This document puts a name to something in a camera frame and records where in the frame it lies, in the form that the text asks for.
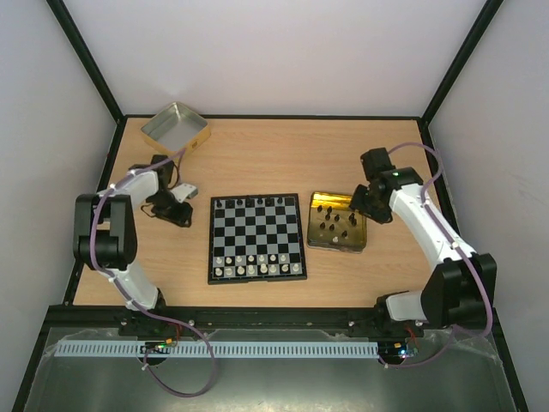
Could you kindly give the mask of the gold tin lid tray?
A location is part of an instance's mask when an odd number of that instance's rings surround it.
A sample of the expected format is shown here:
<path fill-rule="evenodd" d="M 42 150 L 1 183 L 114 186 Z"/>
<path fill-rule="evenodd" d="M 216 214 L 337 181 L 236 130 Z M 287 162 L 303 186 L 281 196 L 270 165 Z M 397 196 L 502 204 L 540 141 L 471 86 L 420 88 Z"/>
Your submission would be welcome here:
<path fill-rule="evenodd" d="M 341 193 L 330 193 L 315 191 L 311 194 L 309 206 L 309 219 L 307 228 L 307 245 L 312 248 L 326 249 L 331 251 L 344 251 L 350 253 L 361 253 L 367 244 L 366 218 L 350 209 L 352 196 Z M 323 206 L 321 213 L 317 207 Z M 327 215 L 327 208 L 332 207 L 332 213 Z M 350 214 L 354 213 L 357 226 L 353 227 L 349 221 Z M 320 224 L 325 221 L 325 228 L 321 229 Z M 335 225 L 333 232 L 329 226 Z M 344 239 L 342 233 L 348 232 L 348 238 Z"/>

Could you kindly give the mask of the gold square tin box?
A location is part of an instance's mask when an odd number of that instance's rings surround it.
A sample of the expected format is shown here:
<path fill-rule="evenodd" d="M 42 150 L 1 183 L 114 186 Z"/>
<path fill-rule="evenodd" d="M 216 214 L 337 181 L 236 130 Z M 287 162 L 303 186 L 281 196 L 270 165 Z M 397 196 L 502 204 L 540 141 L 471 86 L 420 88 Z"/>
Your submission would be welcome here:
<path fill-rule="evenodd" d="M 141 127 L 146 144 L 162 155 L 188 156 L 211 136 L 207 119 L 179 101 L 166 106 Z"/>

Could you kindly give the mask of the black magnetic chess board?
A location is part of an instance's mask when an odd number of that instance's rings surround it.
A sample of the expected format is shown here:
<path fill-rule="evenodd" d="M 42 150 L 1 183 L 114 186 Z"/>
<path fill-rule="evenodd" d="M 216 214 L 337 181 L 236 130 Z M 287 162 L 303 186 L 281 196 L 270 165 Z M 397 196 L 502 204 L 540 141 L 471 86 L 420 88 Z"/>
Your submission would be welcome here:
<path fill-rule="evenodd" d="M 260 273 L 260 265 L 268 274 Z M 245 274 L 237 275 L 244 266 Z M 210 201 L 208 284 L 307 278 L 299 195 L 213 197 Z"/>

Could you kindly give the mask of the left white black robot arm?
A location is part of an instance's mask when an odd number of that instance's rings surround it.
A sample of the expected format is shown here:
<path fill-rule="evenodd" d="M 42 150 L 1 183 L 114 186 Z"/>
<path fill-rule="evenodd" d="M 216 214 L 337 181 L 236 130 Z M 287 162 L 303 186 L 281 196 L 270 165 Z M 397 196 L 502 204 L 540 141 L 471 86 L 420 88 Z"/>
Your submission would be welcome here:
<path fill-rule="evenodd" d="M 147 278 L 137 262 L 138 240 L 134 210 L 152 207 L 153 217 L 176 227 L 191 225 L 196 196 L 194 185 L 180 181 L 181 152 L 174 156 L 156 154 L 151 163 L 132 166 L 117 183 L 103 191 L 82 194 L 75 200 L 73 254 L 112 284 L 131 311 L 192 330 L 183 321 L 158 314 L 164 304 L 161 291 Z"/>

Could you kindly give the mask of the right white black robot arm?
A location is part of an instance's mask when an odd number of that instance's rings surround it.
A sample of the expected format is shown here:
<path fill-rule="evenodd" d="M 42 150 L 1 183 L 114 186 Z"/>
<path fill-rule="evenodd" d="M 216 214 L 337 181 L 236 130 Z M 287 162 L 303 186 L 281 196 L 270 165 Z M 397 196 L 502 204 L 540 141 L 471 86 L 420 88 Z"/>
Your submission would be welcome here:
<path fill-rule="evenodd" d="M 396 167 L 390 153 L 374 148 L 361 155 L 368 183 L 357 186 L 350 207 L 379 224 L 399 216 L 425 254 L 431 276 L 420 291 L 379 298 L 376 330 L 393 336 L 407 321 L 463 330 L 466 323 L 484 318 L 481 334 L 486 336 L 493 326 L 494 258 L 479 254 L 444 218 L 428 194 L 434 181 L 424 181 L 412 167 Z"/>

